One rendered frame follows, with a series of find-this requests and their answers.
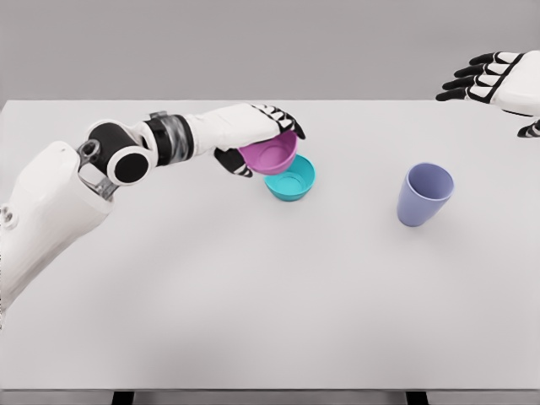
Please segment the lavender cup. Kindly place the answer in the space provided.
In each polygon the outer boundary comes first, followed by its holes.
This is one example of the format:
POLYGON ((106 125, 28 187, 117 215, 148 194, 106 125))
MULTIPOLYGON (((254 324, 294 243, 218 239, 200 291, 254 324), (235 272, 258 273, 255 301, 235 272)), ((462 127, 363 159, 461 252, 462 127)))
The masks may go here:
POLYGON ((441 210, 454 190, 453 177, 446 169, 432 163, 419 163, 404 177, 397 217, 406 226, 421 226, 441 210))

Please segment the teal bowl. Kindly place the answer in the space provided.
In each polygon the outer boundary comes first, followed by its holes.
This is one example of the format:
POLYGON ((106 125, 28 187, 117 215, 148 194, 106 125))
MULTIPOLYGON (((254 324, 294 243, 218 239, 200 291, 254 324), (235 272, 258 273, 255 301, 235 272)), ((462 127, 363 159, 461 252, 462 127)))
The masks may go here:
POLYGON ((316 167, 304 155, 297 154, 291 166, 282 173, 267 175, 264 183, 279 200, 294 202, 300 200, 316 181, 316 167))

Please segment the pink bowl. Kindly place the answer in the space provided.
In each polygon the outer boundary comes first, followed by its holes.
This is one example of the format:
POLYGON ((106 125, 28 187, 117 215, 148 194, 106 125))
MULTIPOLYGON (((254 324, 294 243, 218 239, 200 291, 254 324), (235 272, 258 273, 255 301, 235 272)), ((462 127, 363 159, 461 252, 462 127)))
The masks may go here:
POLYGON ((277 175, 287 170, 297 152, 298 137, 287 131, 260 143, 239 148, 248 168, 259 174, 277 175))

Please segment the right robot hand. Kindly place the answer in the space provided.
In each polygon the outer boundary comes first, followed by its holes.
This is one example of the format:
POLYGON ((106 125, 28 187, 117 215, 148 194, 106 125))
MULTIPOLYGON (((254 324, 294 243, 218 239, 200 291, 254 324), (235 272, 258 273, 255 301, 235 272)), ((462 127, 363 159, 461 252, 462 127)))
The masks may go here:
POLYGON ((534 122, 519 129, 517 137, 540 139, 540 50, 484 53, 453 77, 441 85, 437 101, 470 100, 532 117, 534 122))

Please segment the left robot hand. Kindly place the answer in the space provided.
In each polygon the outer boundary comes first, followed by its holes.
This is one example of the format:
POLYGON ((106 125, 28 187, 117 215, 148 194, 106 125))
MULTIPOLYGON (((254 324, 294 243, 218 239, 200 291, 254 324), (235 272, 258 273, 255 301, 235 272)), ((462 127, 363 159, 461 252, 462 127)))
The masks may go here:
POLYGON ((242 103, 217 110, 219 135, 214 158, 231 174, 251 178, 252 169, 247 165, 239 148, 254 143, 265 143, 282 133, 292 131, 305 140, 305 131, 287 111, 274 105, 242 103))

